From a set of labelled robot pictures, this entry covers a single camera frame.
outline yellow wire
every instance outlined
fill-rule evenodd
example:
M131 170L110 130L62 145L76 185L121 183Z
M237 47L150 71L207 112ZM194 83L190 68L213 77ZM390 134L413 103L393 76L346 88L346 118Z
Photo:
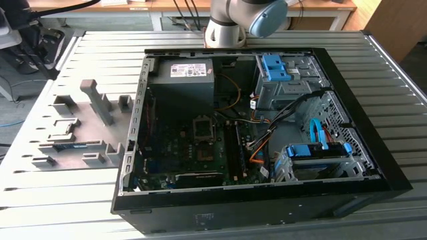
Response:
M235 85L235 88L238 89L238 99L235 100L234 104L231 104L230 106L225 106L222 108L215 108L217 111L223 111L223 110L231 109L239 103L242 93L241 93L241 87L239 87L238 83L227 75L225 75L222 73L218 73L217 75L221 75L225 78L227 78L230 80L230 82Z

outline power cable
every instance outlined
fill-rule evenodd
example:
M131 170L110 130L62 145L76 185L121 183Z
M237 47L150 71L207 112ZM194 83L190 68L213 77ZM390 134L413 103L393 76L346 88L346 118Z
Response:
M185 21L186 27L191 30L191 29L193 29L193 28L191 28L191 25L189 24L189 22L187 22L187 20L186 20L186 17L185 17L185 15L183 15L183 12L182 12L182 9L181 9L181 6L179 6L179 4L177 3L177 0L174 0L174 3L175 3L177 10L178 10L178 12L179 12L179 15L181 15L181 17L182 17L182 20Z
M10 124L0 125L0 128L11 127L11 126L14 126L14 125L22 124L23 122L26 122L26 121L23 120L23 121L15 122L15 123L10 123Z
M80 3L78 5L66 6L66 7L62 7L62 8L56 8L56 9L51 9L51 10L46 10L46 11L39 11L39 12L35 11L32 13L32 17L35 19L38 19L38 18L42 18L43 16L47 16L47 15L60 14L60 13L64 13L64 12L75 11L75 10L87 8L87 7L98 4L100 1L102 0L91 0L91 1Z
M194 21L195 28L201 31L201 26L198 25L198 21L197 21L195 15L194 15L194 11L193 11L193 9L190 8L190 5L189 5L187 0L185 0L185 2L186 2L186 5L187 5L187 9L189 9L190 15L191 15L191 17L193 17L193 21Z
M198 7L197 7L197 4L195 4L195 1L194 1L194 0L191 0L191 3L193 3L193 6L194 6L194 9L195 9L195 15L198 16L199 31L202 31L202 24L201 24L201 16L199 16Z

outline slotted metal table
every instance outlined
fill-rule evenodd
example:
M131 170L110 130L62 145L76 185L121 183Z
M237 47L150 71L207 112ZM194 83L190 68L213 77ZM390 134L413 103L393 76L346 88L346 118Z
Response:
M145 49L202 48L202 33L86 32L75 36L0 165L0 238L139 239L111 214L118 169L38 171L23 149L44 116L50 97L82 79L98 81L110 99L135 96ZM414 190L338 220L163 233L162 239L418 239L427 237L427 98L375 39L361 32L287 31L249 38L249 47L326 48ZM88 101L78 94L79 101Z

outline blue drive bracket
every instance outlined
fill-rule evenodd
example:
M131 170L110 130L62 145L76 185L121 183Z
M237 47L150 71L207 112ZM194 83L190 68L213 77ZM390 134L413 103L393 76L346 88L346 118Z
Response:
M315 129L317 129L317 133L318 133L318 137L319 137L319 142L322 144L322 148L325 150L329 150L330 146L329 146L329 143L327 143L327 135L326 135L326 131L322 128L321 120L318 118L313 118L310 120L310 140L311 140L313 143L317 142Z
M287 73L287 64L282 61L279 55L265 55L262 61L271 82L293 80L293 76Z
M310 148L307 144L291 145L286 148L289 157L307 157L311 156Z

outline floor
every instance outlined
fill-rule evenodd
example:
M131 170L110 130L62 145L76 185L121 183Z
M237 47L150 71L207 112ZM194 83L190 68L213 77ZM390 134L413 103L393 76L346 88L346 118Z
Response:
M70 27L62 27L59 21L55 18L44 18L42 20L43 24L48 28L55 28L66 33L66 43L74 35L75 30L84 31L153 31L153 23L149 17L138 18L70 18L67 20ZM207 19L202 21L202 25L207 25ZM173 21L163 18L163 28L166 31L170 30L183 30L182 25L173 25ZM407 74L413 77L414 81L423 89L427 91L427 47L419 44L413 52L409 54L403 62L401 63L402 68ZM10 67L7 62L0 58L0 77L6 78L11 85L28 80L42 80L44 79L40 73L31 75L20 75ZM27 114L36 102L39 93L44 87L44 82L28 82L18 85L12 88L14 94L20 96L19 102L14 103L0 97L0 126L7 124L18 123L27 118ZM20 130L22 125L16 124L14 126L0 127L0 143L11 144L15 136ZM7 152L7 148L0 147L0 161L2 155Z

